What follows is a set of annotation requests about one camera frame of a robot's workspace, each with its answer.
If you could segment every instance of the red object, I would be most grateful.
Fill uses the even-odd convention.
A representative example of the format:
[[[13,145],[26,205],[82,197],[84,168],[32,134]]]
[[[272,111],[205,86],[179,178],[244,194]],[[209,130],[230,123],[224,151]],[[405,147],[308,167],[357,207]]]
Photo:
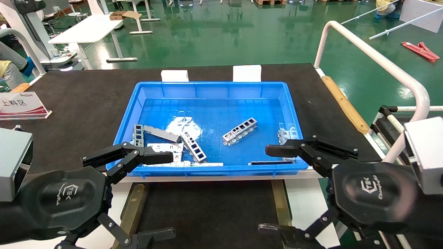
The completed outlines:
[[[436,54],[434,54],[428,47],[425,46],[423,42],[418,43],[418,46],[408,43],[408,42],[402,42],[403,46],[405,46],[407,49],[412,50],[416,52],[417,54],[425,57],[430,62],[434,63],[436,60],[440,59],[440,57]]]

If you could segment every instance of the white metal handrail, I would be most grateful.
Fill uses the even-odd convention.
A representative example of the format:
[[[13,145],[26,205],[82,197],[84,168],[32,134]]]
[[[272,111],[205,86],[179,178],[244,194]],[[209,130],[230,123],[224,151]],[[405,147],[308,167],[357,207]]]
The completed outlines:
[[[320,61],[322,60],[326,39],[328,37],[329,29],[331,27],[337,30],[346,39],[352,42],[361,51],[363,51],[366,55],[368,55],[373,61],[375,61],[378,65],[383,67],[388,73],[394,76],[394,78],[396,78],[403,85],[409,88],[412,91],[412,93],[414,93],[417,109],[414,112],[411,121],[422,120],[427,117],[429,113],[430,101],[429,101],[429,94],[427,93],[425,87],[416,79],[414,79],[411,75],[403,71],[396,64],[388,60],[385,56],[380,54],[369,44],[365,43],[362,39],[358,38],[354,33],[346,29],[337,21],[329,21],[326,23],[325,27],[323,28],[319,49],[317,50],[317,56],[315,57],[314,68],[320,68]],[[383,159],[383,161],[389,163],[394,162],[404,148],[405,148],[404,136],[403,133],[401,133],[398,139],[392,145],[389,152],[386,154],[386,157]]]
[[[26,54],[32,59],[35,67],[39,71],[40,75],[43,75],[46,73],[45,69],[43,68],[42,64],[39,61],[39,58],[35,55],[34,51],[31,49],[31,46],[25,39],[25,37],[22,35],[22,33],[18,32],[17,30],[13,28],[5,28],[0,30],[0,37],[3,37],[5,35],[15,35],[19,39],[20,43],[23,45],[23,48],[25,49]]]

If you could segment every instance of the blue plastic bin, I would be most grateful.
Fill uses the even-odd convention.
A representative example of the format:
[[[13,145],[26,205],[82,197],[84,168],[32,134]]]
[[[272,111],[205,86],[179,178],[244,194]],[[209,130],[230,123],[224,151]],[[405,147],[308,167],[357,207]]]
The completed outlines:
[[[254,117],[257,128],[231,146],[222,136]],[[302,139],[300,125],[288,86],[284,82],[140,82],[132,93],[114,144],[132,139],[134,124],[150,125],[168,132],[190,133],[217,167],[142,167],[132,176],[234,176],[294,175],[308,165],[297,158],[294,164],[248,165],[251,161],[278,161],[265,154],[267,144],[278,144],[279,129],[291,138]],[[144,144],[168,143],[144,134]],[[183,161],[191,161],[188,150]]]

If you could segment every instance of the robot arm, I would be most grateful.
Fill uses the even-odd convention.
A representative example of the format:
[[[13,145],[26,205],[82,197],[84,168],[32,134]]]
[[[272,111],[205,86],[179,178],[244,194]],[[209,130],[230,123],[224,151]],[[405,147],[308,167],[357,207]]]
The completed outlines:
[[[96,168],[121,159],[104,175]],[[83,168],[51,171],[22,185],[12,201],[0,202],[0,245],[66,236],[56,246],[77,249],[75,242],[103,225],[120,245],[128,249],[147,248],[157,240],[175,237],[173,228],[141,232],[129,237],[108,215],[112,184],[121,181],[135,167],[170,163],[171,152],[154,152],[128,142],[82,157]]]
[[[323,158],[323,153],[344,161],[333,168]],[[267,223],[259,225],[260,233],[281,237],[289,248],[325,249],[315,237],[335,219],[360,234],[362,240],[350,248],[385,248],[377,240],[378,231],[426,237],[441,237],[443,234],[440,225],[443,198],[441,195],[425,195],[410,166],[362,163],[356,160],[357,150],[319,140],[288,140],[284,145],[268,145],[266,154],[300,156],[321,176],[329,178],[330,208],[306,230]]]

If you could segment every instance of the sign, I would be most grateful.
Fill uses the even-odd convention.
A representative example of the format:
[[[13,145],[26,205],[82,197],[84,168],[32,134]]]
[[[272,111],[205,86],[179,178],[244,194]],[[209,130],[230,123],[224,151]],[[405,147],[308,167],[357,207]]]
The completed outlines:
[[[45,119],[51,113],[35,92],[0,93],[0,120]]]

